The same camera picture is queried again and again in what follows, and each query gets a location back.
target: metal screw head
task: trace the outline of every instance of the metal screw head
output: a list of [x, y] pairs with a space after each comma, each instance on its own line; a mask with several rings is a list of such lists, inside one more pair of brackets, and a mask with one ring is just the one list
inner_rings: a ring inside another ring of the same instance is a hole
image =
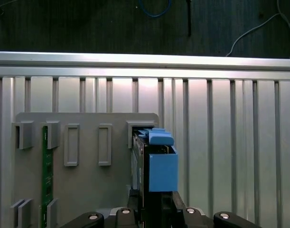
[[225, 213], [220, 214], [220, 216], [224, 219], [229, 219], [229, 215], [227, 215]]
[[193, 214], [193, 213], [195, 212], [195, 210], [192, 209], [192, 208], [188, 208], [188, 209], [187, 209], [187, 212], [190, 213], [190, 214]]
[[91, 215], [91, 216], [89, 216], [89, 219], [90, 220], [96, 220], [98, 217], [97, 217], [97, 215]]

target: vertical metal slat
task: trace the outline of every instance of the vertical metal slat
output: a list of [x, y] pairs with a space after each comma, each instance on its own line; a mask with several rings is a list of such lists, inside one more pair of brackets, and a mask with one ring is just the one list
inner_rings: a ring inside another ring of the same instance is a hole
[[107, 79], [97, 79], [97, 99], [96, 99], [96, 110], [98, 113], [107, 112]]
[[95, 78], [86, 78], [85, 82], [85, 112], [96, 112], [96, 83]]
[[275, 89], [273, 81], [258, 82], [258, 145], [260, 226], [277, 227]]
[[164, 128], [173, 135], [173, 90], [172, 79], [164, 79]]
[[51, 112], [53, 99], [53, 78], [31, 78], [31, 112]]
[[188, 80], [188, 106], [189, 180], [187, 181], [189, 181], [189, 204], [201, 208], [206, 214], [210, 214], [206, 80]]
[[60, 113], [80, 111], [80, 78], [59, 78], [58, 111]]
[[254, 222], [254, 142], [253, 142], [253, 82], [243, 83], [244, 130], [246, 148], [245, 218]]
[[173, 93], [173, 136], [175, 139], [175, 148], [178, 152], [178, 191], [184, 203], [187, 204], [187, 153], [184, 148], [184, 97], [182, 79], [174, 79]]
[[290, 82], [280, 82], [282, 227], [290, 227]]
[[138, 112], [159, 114], [159, 85], [157, 78], [140, 78], [138, 82]]
[[235, 82], [237, 215], [254, 222], [253, 83]]
[[14, 84], [14, 114], [23, 113], [25, 111], [25, 78], [16, 77]]
[[1, 110], [1, 228], [10, 227], [9, 209], [12, 204], [13, 153], [11, 149], [11, 125], [14, 120], [14, 79], [2, 80]]
[[112, 112], [132, 113], [132, 78], [113, 78], [112, 80]]
[[214, 212], [232, 210], [230, 81], [212, 81]]

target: gray mounting plate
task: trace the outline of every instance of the gray mounting plate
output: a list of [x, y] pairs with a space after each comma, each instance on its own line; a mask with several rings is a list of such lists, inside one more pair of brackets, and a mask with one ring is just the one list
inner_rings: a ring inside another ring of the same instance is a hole
[[[85, 212], [126, 205], [127, 185], [131, 184], [128, 132], [138, 122], [140, 126], [158, 127], [159, 117], [139, 113], [18, 114], [12, 129], [14, 201], [32, 199], [31, 227], [40, 227], [43, 126], [48, 126], [48, 147], [54, 147], [53, 196], [57, 210], [50, 211], [57, 211], [59, 227]], [[17, 129], [25, 123], [33, 136], [29, 148], [18, 145], [30, 136], [27, 130]]]

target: black mechanical arm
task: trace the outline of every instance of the black mechanical arm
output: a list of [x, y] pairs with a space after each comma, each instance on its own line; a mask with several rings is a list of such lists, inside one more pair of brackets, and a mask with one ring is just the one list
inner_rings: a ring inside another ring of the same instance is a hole
[[140, 135], [145, 133], [140, 132], [133, 132], [132, 157], [137, 161], [134, 169], [137, 181], [131, 185], [127, 207], [116, 209], [106, 218], [100, 213], [88, 212], [61, 228], [260, 228], [227, 211], [208, 218], [200, 209], [186, 207], [177, 191], [150, 191], [150, 157], [171, 154], [174, 147], [152, 145]]

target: blue plastic bracket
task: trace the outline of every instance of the blue plastic bracket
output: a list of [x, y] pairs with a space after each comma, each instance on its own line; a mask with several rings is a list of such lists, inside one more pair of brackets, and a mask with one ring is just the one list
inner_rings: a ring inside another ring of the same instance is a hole
[[139, 130], [141, 133], [139, 136], [148, 138], [150, 145], [165, 145], [173, 146], [174, 139], [170, 132], [166, 132], [163, 128], [152, 128]]

